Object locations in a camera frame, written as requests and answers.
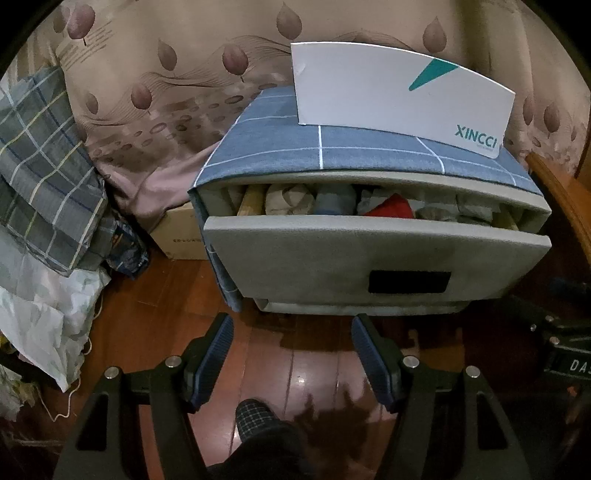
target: fabric storage drawer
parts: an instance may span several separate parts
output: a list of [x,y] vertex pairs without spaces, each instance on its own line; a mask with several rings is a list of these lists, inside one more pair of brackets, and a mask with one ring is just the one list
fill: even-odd
[[[290,304],[410,306],[495,298],[551,247],[546,236],[533,233],[358,216],[212,216],[204,234],[245,297]],[[422,293],[371,293],[388,291],[387,285],[370,288],[375,271],[449,273],[449,281],[443,290],[439,282],[434,290],[418,288]],[[392,277],[381,278],[387,283]]]

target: white card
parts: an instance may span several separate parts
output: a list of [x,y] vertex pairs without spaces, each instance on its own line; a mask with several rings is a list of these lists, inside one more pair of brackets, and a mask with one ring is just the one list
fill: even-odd
[[400,48],[291,44],[302,125],[370,128],[496,158],[515,93],[454,63]]

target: teal triangle logo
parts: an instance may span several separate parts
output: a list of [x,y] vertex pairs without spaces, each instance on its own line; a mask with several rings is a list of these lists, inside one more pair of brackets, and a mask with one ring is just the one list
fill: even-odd
[[414,82],[410,87],[408,87],[408,91],[412,92],[416,90],[422,85],[429,83],[431,80],[435,80],[436,78],[445,75],[446,73],[455,70],[457,65],[445,60],[439,59],[432,59],[429,62],[421,73],[418,74],[418,77],[414,79]]

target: plaid blanket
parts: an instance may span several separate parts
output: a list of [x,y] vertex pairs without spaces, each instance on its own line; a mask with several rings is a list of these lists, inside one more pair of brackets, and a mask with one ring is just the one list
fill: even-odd
[[63,71],[41,69],[0,97],[0,223],[62,274],[95,270],[116,221],[103,216],[103,180],[76,129]]

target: black pants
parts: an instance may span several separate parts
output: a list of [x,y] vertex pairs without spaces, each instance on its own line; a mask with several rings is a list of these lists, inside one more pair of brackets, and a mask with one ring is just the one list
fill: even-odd
[[288,423],[249,438],[223,463],[208,468],[213,480],[311,480],[312,468],[296,429]]

